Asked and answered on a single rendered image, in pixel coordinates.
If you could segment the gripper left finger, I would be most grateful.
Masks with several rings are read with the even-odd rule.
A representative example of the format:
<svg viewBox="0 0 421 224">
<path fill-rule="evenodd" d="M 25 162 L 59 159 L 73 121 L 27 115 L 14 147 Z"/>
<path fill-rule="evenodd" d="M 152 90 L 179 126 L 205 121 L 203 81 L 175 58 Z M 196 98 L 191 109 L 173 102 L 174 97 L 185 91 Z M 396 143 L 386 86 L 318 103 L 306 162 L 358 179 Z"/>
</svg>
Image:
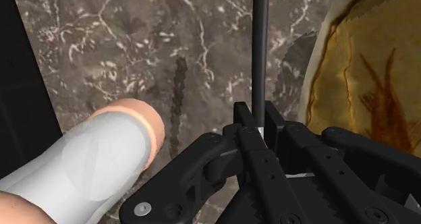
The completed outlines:
<svg viewBox="0 0 421 224">
<path fill-rule="evenodd" d="M 310 224 L 276 151 L 285 123 L 264 104 L 264 134 L 244 102 L 222 134 L 205 133 L 121 206 L 121 224 L 192 224 L 196 213 L 236 176 L 239 190 L 215 224 Z"/>
</svg>

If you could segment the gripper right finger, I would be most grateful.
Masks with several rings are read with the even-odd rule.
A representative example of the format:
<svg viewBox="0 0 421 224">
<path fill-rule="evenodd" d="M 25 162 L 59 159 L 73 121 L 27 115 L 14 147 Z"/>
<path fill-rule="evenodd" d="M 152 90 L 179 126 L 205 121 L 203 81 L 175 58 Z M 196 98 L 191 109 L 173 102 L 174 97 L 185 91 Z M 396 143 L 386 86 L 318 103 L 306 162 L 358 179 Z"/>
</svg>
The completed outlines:
<svg viewBox="0 0 421 224">
<path fill-rule="evenodd" d="M 264 136 L 288 174 L 313 173 L 348 224 L 421 224 L 421 158 L 338 127 L 312 133 L 265 103 Z"/>
</svg>

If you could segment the thin black rod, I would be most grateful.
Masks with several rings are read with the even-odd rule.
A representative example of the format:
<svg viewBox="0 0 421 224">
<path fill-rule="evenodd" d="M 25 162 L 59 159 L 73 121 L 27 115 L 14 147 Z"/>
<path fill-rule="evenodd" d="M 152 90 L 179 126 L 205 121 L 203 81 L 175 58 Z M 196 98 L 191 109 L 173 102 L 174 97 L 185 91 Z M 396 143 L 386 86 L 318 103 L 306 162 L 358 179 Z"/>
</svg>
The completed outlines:
<svg viewBox="0 0 421 224">
<path fill-rule="evenodd" d="M 269 0 L 252 0 L 252 115 L 264 126 Z"/>
</svg>

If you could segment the white cylinder with peach ends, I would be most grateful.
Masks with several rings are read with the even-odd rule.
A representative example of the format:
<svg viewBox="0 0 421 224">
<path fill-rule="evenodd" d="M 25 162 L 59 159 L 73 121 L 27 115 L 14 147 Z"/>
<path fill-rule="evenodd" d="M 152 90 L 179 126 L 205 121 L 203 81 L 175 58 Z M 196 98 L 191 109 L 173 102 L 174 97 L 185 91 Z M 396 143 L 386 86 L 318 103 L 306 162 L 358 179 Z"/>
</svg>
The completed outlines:
<svg viewBox="0 0 421 224">
<path fill-rule="evenodd" d="M 158 112 L 137 99 L 121 99 L 95 111 L 44 153 L 0 179 L 6 198 L 33 206 L 20 220 L 49 224 L 97 224 L 134 185 L 165 138 Z"/>
</svg>

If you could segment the yellow plate with brown pattern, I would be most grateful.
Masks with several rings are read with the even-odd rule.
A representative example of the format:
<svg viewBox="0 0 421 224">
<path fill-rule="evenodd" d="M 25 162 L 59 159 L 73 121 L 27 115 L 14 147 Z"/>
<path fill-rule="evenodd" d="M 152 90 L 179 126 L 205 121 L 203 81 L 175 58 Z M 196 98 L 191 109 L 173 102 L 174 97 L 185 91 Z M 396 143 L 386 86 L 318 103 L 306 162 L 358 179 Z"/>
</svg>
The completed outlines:
<svg viewBox="0 0 421 224">
<path fill-rule="evenodd" d="M 341 127 L 421 157 L 421 0 L 334 0 L 298 120 Z"/>
</svg>

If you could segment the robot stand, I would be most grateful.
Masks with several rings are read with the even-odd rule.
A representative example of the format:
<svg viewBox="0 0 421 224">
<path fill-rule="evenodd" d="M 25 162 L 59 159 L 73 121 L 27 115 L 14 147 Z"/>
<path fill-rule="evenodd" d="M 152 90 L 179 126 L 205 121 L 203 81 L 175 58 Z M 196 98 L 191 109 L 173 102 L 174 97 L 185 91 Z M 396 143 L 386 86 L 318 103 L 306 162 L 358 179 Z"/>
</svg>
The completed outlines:
<svg viewBox="0 0 421 224">
<path fill-rule="evenodd" d="M 0 179 L 62 136 L 15 0 L 0 0 Z"/>
</svg>

